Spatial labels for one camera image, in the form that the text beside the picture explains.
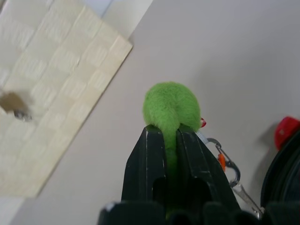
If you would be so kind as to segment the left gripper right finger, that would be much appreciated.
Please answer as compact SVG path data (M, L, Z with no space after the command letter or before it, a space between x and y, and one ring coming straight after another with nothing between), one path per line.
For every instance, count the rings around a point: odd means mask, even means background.
M185 206L201 207L207 202L218 202L226 207L238 207L220 163L192 128L181 125L176 139Z

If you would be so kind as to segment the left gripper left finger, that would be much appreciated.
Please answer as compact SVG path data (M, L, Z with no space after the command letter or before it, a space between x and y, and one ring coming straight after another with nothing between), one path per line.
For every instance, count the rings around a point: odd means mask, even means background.
M165 202L166 190L163 135L158 128L146 126L127 160L121 199Z

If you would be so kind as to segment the silver carabiner keychain clip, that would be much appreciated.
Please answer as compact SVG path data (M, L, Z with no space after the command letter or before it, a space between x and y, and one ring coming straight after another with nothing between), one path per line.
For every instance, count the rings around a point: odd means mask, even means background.
M223 171L225 172L226 168L233 169L235 172L235 178L229 181L229 185L233 192L242 199L254 212L258 219L261 219L264 214L264 208L259 207L255 201L250 197L250 195L246 192L243 185L240 183L241 173L238 166L230 159L230 157L226 154L226 152L222 149L222 146L218 140L215 138L207 138L205 135L198 130L196 135L199 139L204 143L213 143L218 150L217 160L220 163Z

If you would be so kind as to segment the green fuzzy plush toy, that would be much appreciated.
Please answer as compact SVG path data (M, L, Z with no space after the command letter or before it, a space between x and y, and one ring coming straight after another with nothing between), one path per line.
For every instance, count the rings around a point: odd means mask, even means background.
M166 218L180 210L177 130L181 125L197 132L201 126L201 110L194 93L178 82L160 82L145 94L143 119L146 125L158 128L163 135L167 165L167 203Z

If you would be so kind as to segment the black mesh pouch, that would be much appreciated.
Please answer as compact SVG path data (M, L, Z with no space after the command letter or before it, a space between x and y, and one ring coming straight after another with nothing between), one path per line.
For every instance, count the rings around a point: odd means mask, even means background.
M300 130L281 147L267 170L261 206L270 202L300 202Z

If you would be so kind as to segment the red round object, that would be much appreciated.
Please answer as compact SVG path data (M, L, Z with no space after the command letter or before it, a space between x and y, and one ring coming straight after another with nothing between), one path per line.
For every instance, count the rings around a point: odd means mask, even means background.
M300 129L300 120L291 116L284 117L275 129L274 142L277 150Z

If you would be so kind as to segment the cream woven storage box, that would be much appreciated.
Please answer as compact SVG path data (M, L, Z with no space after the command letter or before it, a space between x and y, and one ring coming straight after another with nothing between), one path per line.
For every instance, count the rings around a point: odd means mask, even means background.
M0 196L39 194L132 47L80 0L0 0L0 92L32 115L0 112Z

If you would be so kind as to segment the metal box latch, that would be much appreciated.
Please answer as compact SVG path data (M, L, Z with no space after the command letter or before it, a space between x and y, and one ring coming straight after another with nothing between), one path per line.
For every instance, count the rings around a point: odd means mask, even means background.
M28 104L16 92L0 92L0 112L23 122L32 121Z

